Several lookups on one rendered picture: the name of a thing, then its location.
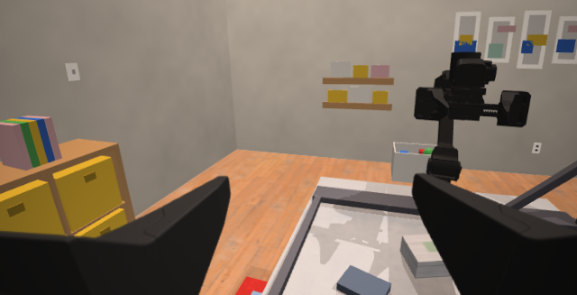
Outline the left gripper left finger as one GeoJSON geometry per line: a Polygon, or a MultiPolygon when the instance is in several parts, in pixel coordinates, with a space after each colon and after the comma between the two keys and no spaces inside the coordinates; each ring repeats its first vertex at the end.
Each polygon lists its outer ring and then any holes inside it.
{"type": "Polygon", "coordinates": [[[0,294],[199,295],[230,198],[218,176],[98,237],[0,231],[0,294]]]}

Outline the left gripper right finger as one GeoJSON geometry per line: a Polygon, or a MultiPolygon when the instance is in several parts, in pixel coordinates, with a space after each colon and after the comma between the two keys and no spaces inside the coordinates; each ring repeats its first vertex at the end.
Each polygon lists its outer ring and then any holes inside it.
{"type": "Polygon", "coordinates": [[[577,231],[416,173],[412,197],[461,295],[577,295],[577,231]]]}

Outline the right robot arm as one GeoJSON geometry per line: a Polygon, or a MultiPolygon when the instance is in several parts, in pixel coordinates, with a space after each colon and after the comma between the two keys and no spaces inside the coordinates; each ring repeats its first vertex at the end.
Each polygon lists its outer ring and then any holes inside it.
{"type": "MultiPolygon", "coordinates": [[[[455,89],[466,88],[483,90],[482,94],[486,95],[485,85],[495,81],[497,65],[481,59],[481,52],[452,52],[450,73],[449,70],[443,73],[443,77],[441,75],[435,79],[434,88],[442,89],[444,95],[450,96],[455,89]]],[[[428,175],[451,183],[451,180],[458,180],[463,167],[458,161],[458,150],[453,147],[453,120],[449,119],[446,116],[439,121],[437,146],[432,151],[426,170],[428,175]],[[428,170],[431,172],[428,173],[428,170]]]]}

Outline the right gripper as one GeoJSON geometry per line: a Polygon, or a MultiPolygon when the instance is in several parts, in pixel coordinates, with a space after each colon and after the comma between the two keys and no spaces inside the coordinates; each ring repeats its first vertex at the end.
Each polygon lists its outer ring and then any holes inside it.
{"type": "Polygon", "coordinates": [[[414,117],[419,120],[440,121],[453,111],[451,119],[480,121],[480,116],[491,116],[497,117],[497,125],[501,126],[523,127],[527,124],[531,99],[528,92],[503,90],[498,105],[484,104],[482,93],[483,90],[470,91],[466,88],[455,89],[454,94],[447,96],[440,88],[418,88],[414,117]],[[483,110],[498,110],[498,112],[483,110]]]}

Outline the light wooden box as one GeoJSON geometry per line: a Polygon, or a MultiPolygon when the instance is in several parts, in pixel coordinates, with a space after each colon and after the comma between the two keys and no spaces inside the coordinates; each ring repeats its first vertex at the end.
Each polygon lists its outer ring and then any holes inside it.
{"type": "Polygon", "coordinates": [[[451,276],[429,235],[403,235],[400,251],[415,279],[451,276]]]}

